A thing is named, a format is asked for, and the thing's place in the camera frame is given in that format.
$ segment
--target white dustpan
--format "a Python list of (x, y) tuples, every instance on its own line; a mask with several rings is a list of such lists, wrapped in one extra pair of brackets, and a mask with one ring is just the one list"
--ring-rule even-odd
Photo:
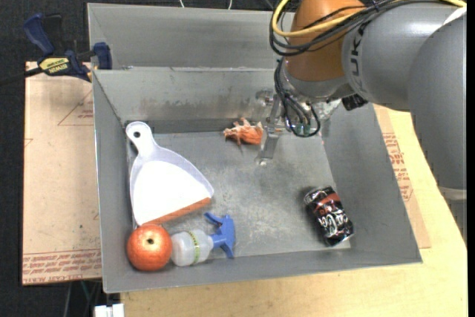
[(187, 159), (160, 147), (146, 123), (132, 122), (125, 132), (139, 152), (130, 174), (137, 225), (164, 223), (209, 203), (209, 181)]

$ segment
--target spray bottle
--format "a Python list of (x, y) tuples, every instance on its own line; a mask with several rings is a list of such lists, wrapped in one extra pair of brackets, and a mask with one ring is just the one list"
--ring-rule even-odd
[(228, 258), (233, 258), (232, 247), (235, 243), (235, 223), (229, 215), (223, 218), (207, 212), (206, 219), (218, 226), (216, 233), (207, 235), (203, 230), (193, 229), (178, 232), (171, 236), (171, 260), (179, 267), (191, 266), (205, 261), (209, 253), (221, 247)]

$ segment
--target wooden table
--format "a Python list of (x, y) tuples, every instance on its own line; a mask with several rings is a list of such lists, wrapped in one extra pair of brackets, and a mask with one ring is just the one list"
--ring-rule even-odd
[(390, 112), (430, 238), (422, 264), (123, 293), (135, 316), (468, 315), (467, 249), (419, 147), (410, 116)]

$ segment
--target black can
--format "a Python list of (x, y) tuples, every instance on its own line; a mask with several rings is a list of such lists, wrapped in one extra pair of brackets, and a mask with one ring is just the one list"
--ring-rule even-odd
[(335, 246), (354, 234), (353, 223), (332, 186), (311, 190), (305, 195), (304, 203), (316, 217), (328, 246)]

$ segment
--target red apple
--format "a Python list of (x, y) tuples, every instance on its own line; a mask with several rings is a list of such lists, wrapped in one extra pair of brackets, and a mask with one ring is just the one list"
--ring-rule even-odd
[(129, 237), (127, 256), (132, 265), (140, 271), (156, 271), (170, 259), (170, 235), (162, 226), (143, 224)]

